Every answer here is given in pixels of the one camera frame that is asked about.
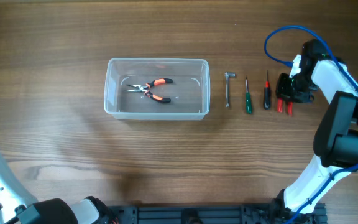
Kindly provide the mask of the red handled snips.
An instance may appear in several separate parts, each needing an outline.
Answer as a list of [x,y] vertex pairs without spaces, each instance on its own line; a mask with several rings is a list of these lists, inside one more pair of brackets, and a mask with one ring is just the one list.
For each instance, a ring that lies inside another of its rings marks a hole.
[[291,102],[291,101],[285,101],[282,98],[279,98],[277,100],[277,111],[279,113],[283,113],[284,112],[284,105],[287,106],[287,114],[292,116],[293,115],[293,102]]

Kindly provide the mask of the red and black screwdriver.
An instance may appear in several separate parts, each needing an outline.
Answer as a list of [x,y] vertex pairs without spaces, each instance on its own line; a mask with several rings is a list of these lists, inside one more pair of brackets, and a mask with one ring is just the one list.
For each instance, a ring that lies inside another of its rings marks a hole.
[[263,107],[265,110],[268,110],[271,107],[271,89],[270,89],[270,82],[269,82],[269,71],[266,71],[266,81],[264,86],[264,100],[263,100]]

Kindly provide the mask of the clear plastic container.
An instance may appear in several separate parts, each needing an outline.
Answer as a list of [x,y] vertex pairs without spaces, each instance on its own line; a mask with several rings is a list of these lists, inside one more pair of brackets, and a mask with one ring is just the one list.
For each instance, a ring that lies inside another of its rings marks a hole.
[[115,119],[202,120],[211,98],[204,59],[112,58],[104,110]]

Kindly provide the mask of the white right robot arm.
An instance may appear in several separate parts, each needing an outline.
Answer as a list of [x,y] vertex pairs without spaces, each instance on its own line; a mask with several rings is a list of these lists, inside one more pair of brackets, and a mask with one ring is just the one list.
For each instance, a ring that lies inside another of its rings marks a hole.
[[289,74],[279,76],[277,110],[295,103],[311,103],[313,93],[323,92],[329,103],[313,140],[314,155],[299,178],[273,201],[277,216],[312,213],[317,202],[334,184],[352,173],[358,163],[358,90],[347,77],[347,68],[332,58],[317,39],[303,44]]

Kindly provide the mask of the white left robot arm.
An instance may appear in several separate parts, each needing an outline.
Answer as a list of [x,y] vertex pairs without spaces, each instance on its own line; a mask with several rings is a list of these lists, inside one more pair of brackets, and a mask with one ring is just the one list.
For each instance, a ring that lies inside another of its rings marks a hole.
[[0,153],[0,223],[107,223],[108,218],[109,209],[94,197],[73,205],[59,198],[39,202]]

